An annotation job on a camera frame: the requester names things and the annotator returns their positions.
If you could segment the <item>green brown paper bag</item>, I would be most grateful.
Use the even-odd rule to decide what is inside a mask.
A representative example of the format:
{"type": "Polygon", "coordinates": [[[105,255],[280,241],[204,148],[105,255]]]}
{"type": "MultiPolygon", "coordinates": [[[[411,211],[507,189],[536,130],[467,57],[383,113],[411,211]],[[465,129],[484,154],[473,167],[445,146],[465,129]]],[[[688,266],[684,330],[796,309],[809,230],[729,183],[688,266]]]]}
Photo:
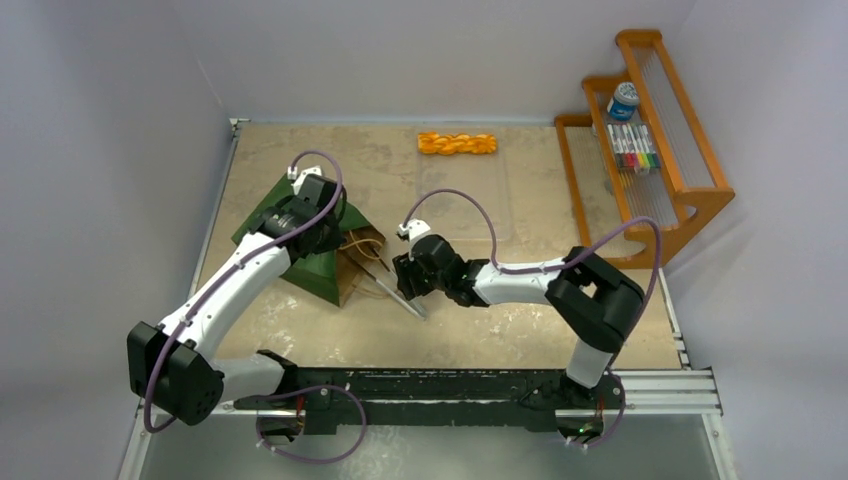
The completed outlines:
{"type": "MultiPolygon", "coordinates": [[[[239,244],[255,217],[264,209],[292,194],[291,181],[286,177],[278,180],[233,232],[231,241],[239,244]]],[[[353,232],[359,240],[373,239],[380,243],[385,241],[385,236],[374,227],[357,206],[350,202],[347,203],[345,213],[339,220],[339,227],[346,240],[350,239],[350,233],[353,232]]],[[[298,260],[280,278],[322,300],[342,307],[352,294],[354,284],[358,282],[360,276],[361,273],[353,262],[344,258],[341,252],[337,252],[310,255],[298,260]]]]}

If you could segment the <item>metal tongs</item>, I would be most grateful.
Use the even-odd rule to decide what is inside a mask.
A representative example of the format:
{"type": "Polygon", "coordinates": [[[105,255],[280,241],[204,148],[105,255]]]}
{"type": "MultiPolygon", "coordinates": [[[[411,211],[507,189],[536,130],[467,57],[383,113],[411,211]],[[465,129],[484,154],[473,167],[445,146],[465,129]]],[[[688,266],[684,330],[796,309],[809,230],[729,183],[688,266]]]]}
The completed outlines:
{"type": "Polygon", "coordinates": [[[378,250],[373,246],[368,246],[365,248],[365,252],[366,257],[376,265],[375,269],[369,267],[368,273],[377,287],[414,317],[420,320],[426,320],[428,318],[426,309],[417,300],[407,300],[405,298],[398,288],[398,277],[396,273],[387,261],[379,255],[378,250]]]}

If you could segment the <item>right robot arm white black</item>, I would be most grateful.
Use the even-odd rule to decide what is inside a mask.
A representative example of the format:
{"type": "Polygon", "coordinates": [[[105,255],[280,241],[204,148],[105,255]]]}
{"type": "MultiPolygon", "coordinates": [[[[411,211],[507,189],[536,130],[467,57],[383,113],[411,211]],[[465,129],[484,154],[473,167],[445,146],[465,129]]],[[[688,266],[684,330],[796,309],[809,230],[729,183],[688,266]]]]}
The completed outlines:
{"type": "Polygon", "coordinates": [[[427,234],[392,264],[397,287],[407,300],[442,292],[461,307],[500,304],[552,307],[577,335],[561,381],[564,399],[584,407],[601,391],[600,379],[638,322],[644,290],[592,253],[572,266],[583,247],[537,263],[464,259],[438,234],[427,234]]]}

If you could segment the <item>orange braided fake bread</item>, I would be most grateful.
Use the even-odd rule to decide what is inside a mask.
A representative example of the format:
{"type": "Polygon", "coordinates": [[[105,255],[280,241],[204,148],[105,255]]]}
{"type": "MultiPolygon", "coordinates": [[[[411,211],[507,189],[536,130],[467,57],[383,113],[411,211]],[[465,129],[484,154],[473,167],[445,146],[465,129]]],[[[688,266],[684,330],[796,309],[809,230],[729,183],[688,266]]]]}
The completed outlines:
{"type": "Polygon", "coordinates": [[[417,135],[418,152],[425,155],[452,156],[458,154],[489,155],[498,150],[493,134],[439,134],[421,132],[417,135]]]}

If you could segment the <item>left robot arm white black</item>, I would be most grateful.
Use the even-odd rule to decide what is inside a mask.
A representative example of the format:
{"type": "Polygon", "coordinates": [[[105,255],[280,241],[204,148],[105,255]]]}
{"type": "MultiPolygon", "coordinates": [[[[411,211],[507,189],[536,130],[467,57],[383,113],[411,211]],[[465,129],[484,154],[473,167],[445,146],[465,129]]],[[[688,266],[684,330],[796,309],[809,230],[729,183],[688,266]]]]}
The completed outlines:
{"type": "Polygon", "coordinates": [[[127,336],[130,388],[173,420],[193,426],[222,401],[260,395],[272,408],[297,399],[298,382],[280,359],[257,353],[218,361],[218,347],[248,306],[299,260],[332,252],[344,237],[335,209],[342,187],[318,167],[289,174],[292,194],[248,224],[234,253],[185,304],[127,336]]]}

